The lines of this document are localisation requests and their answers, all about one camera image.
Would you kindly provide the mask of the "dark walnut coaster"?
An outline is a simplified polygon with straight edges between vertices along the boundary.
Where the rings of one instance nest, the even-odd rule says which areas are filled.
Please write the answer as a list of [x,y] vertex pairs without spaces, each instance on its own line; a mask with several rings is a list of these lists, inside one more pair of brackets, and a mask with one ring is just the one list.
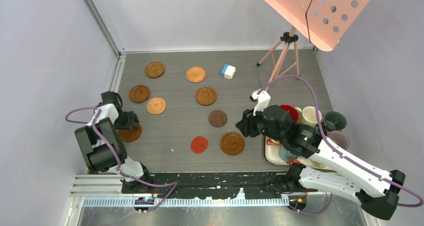
[[208,116],[208,121],[213,127],[222,127],[228,121],[227,114],[222,110],[214,110]]

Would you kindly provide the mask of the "red apple paper coaster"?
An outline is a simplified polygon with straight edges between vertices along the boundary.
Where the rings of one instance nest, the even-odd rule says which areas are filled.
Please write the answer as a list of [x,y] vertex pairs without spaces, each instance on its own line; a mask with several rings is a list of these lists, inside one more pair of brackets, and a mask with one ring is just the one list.
[[209,142],[207,138],[199,135],[192,139],[190,148],[193,153],[201,154],[207,149],[208,145],[209,145]]

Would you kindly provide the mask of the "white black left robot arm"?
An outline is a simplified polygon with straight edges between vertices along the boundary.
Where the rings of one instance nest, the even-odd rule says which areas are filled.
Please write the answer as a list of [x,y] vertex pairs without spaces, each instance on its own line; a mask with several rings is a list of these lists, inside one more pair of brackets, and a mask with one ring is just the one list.
[[114,91],[101,94],[102,101],[91,108],[93,117],[74,132],[83,160],[93,173],[113,173],[122,177],[122,192],[148,193],[153,179],[145,165],[128,156],[125,143],[142,133],[138,116],[123,111],[121,96]]

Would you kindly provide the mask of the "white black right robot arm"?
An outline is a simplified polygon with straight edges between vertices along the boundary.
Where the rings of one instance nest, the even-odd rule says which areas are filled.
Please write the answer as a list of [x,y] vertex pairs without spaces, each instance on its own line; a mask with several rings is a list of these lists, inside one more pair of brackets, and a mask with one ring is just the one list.
[[358,204],[368,214],[390,220],[399,202],[405,174],[374,167],[345,151],[313,127],[296,123],[278,105],[263,111],[243,111],[236,123],[244,137],[266,136],[282,144],[290,153],[329,167],[321,172],[302,163],[293,163],[285,174],[291,191],[315,189],[343,197]]

